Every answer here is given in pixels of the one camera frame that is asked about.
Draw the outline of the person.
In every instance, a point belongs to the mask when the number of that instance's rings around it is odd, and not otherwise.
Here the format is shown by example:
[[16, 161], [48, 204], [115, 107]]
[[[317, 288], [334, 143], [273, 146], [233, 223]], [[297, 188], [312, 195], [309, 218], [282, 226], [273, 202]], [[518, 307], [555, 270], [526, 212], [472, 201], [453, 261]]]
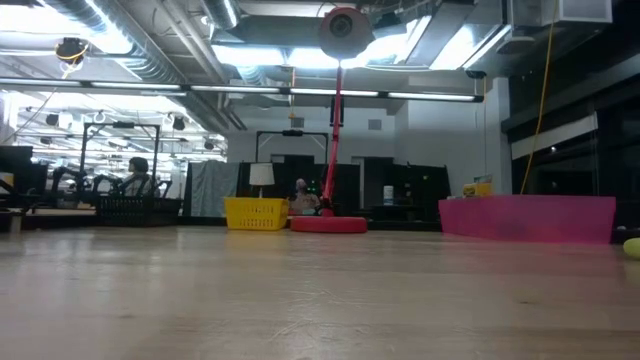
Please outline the person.
[[128, 171], [130, 174], [122, 183], [121, 190], [127, 197], [144, 197], [159, 195], [154, 179], [148, 174], [148, 160], [142, 157], [133, 157], [129, 160]]
[[299, 178], [295, 183], [296, 193], [290, 202], [292, 215], [313, 215], [320, 206], [319, 198], [308, 190], [304, 179]]

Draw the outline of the grey cloth cover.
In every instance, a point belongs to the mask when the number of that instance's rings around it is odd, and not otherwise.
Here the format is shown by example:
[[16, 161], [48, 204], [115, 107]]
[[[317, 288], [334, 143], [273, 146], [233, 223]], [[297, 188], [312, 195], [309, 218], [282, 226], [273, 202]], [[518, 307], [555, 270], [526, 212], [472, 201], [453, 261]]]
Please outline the grey cloth cover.
[[190, 163], [183, 214], [191, 217], [224, 218], [224, 199], [235, 197], [239, 163], [216, 160]]

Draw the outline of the small silver ventilation duct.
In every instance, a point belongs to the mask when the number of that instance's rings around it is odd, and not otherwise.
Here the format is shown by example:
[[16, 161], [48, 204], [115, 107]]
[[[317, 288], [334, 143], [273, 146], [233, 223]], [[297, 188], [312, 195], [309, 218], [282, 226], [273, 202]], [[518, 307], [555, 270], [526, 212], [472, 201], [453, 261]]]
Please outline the small silver ventilation duct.
[[228, 30], [240, 22], [241, 9], [237, 0], [200, 0], [202, 7], [215, 28]]

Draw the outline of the black plastic basket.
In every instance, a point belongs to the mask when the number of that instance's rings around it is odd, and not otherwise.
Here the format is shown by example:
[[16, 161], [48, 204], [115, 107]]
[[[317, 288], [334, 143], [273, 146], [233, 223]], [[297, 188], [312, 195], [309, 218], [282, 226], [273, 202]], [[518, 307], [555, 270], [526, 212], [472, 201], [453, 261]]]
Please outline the black plastic basket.
[[101, 197], [96, 214], [104, 226], [157, 227], [176, 225], [179, 199], [155, 197]]

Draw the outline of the white table lamp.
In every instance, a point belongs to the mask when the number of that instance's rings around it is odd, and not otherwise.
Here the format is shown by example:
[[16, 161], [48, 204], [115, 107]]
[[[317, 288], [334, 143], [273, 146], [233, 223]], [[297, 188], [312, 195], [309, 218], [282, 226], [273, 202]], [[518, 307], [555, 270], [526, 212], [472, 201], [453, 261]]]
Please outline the white table lamp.
[[267, 162], [252, 163], [250, 165], [249, 184], [258, 189], [258, 195], [262, 198], [264, 188], [275, 184], [273, 164]]

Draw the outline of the black cabinet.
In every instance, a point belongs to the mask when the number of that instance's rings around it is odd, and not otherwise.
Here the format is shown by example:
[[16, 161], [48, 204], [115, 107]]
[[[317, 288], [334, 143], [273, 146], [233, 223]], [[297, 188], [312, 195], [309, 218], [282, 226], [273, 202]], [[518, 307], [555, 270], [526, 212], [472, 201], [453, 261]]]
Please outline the black cabinet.
[[[383, 204], [383, 187], [392, 185], [393, 206]], [[363, 204], [373, 221], [437, 222], [438, 202], [451, 195], [446, 166], [421, 166], [392, 158], [364, 159]]]

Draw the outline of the black office partition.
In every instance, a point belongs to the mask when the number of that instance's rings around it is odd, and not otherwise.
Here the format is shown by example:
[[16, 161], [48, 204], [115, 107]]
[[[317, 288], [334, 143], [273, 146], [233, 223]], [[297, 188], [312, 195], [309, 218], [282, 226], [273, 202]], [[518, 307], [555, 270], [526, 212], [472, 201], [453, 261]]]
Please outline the black office partition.
[[[263, 187], [265, 198], [284, 198], [292, 205], [297, 195], [295, 182], [303, 179], [309, 193], [321, 197], [328, 166], [316, 164], [311, 155], [274, 155], [272, 157], [274, 185]], [[334, 169], [332, 203], [337, 215], [349, 215], [359, 209], [360, 168], [358, 165], [337, 164]]]

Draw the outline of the pink plastic tray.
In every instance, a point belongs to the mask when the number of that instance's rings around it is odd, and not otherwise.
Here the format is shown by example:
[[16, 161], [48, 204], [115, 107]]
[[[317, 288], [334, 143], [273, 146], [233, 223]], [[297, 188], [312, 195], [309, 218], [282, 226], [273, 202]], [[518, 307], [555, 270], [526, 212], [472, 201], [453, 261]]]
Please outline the pink plastic tray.
[[508, 242], [607, 244], [616, 199], [493, 195], [441, 200], [439, 212], [446, 234]]

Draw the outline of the large silver ventilation duct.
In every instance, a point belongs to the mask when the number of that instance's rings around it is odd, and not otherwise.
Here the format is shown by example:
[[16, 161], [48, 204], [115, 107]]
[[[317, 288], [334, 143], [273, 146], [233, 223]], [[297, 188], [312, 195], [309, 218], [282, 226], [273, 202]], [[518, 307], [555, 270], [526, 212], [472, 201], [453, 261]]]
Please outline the large silver ventilation duct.
[[38, 2], [79, 26], [92, 45], [143, 82], [186, 82], [186, 77], [118, 0]]

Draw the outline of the yellow plastic basket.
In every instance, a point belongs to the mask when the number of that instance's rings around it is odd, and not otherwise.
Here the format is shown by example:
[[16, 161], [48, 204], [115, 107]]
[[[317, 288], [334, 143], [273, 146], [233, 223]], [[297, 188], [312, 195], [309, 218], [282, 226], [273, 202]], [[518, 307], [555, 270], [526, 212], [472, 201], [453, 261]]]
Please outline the yellow plastic basket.
[[225, 197], [230, 230], [278, 231], [285, 227], [289, 202], [281, 198]]

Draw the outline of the white ceiling vent box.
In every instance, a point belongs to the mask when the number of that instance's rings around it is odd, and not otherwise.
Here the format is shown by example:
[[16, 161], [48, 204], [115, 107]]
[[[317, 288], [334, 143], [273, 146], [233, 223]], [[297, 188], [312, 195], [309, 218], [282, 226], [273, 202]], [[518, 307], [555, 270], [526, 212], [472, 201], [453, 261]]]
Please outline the white ceiling vent box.
[[541, 23], [611, 23], [612, 0], [541, 0]]

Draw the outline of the long light bar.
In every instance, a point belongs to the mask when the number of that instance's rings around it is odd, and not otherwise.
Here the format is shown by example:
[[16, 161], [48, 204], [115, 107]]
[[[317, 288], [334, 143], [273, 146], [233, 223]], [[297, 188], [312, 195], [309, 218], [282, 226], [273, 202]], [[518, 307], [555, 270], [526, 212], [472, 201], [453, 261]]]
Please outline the long light bar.
[[[65, 92], [97, 92], [111, 94], [133, 91], [141, 95], [185, 96], [187, 92], [209, 92], [229, 94], [255, 95], [293, 95], [293, 96], [335, 96], [335, 89], [304, 88], [304, 87], [275, 87], [275, 86], [236, 86], [236, 85], [192, 85], [192, 84], [160, 84], [142, 82], [118, 81], [90, 81], [63, 80], [45, 78], [0, 77], [1, 89], [15, 90], [53, 90]], [[401, 92], [374, 90], [346, 90], [341, 89], [340, 95], [353, 98], [376, 98], [386, 100], [413, 101], [441, 101], [456, 103], [479, 103], [484, 100], [482, 95], [454, 94], [434, 92]]]

